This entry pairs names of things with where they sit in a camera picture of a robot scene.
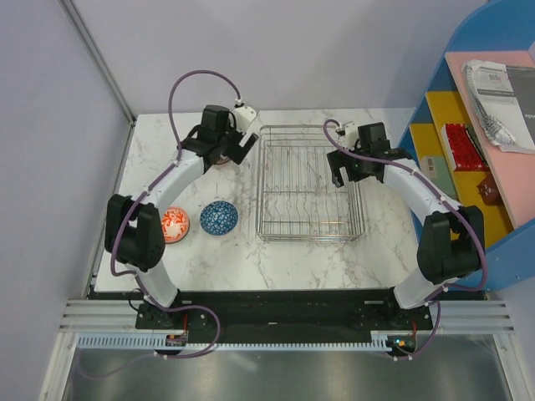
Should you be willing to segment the leaf pattern bowl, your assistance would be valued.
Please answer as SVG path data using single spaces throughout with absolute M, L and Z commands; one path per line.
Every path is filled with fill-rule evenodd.
M 230 161 L 230 158 L 226 155 L 219 155 L 219 157 L 212 161 L 212 165 L 225 165 Z

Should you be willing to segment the metal wire dish rack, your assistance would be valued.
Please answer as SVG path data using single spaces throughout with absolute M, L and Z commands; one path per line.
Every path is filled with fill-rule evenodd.
M 260 129 L 256 230 L 265 241 L 353 241 L 365 232 L 359 187 L 332 183 L 334 147 L 316 124 Z

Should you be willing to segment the blue triangle pattern bowl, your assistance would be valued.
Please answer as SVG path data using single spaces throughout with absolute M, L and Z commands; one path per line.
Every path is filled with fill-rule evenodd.
M 226 235 L 236 227 L 238 220 L 237 208 L 224 200 L 210 203 L 200 214 L 202 230 L 212 236 Z

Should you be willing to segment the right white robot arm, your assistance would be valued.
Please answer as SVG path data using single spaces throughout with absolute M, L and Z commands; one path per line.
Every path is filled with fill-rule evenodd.
M 332 181 L 374 178 L 396 192 L 421 224 L 415 270 L 391 288 L 383 319 L 403 328 L 414 308 L 450 289 L 478 292 L 488 279 L 484 217 L 477 206 L 464 206 L 425 177 L 412 155 L 391 146 L 383 123 L 357 126 L 336 119 L 323 123 L 334 150 L 327 154 Z

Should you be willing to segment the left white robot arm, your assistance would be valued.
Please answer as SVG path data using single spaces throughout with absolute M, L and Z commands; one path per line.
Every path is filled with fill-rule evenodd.
M 165 328 L 181 324 L 179 290 L 162 257 L 166 248 L 161 220 L 176 198 L 221 157 L 239 165 L 258 140 L 253 123 L 259 112 L 247 104 L 233 109 L 207 105 L 173 154 L 168 166 L 132 195 L 114 194 L 107 203 L 104 248 L 114 277 L 132 275 L 145 300 L 156 306 L 155 320 Z

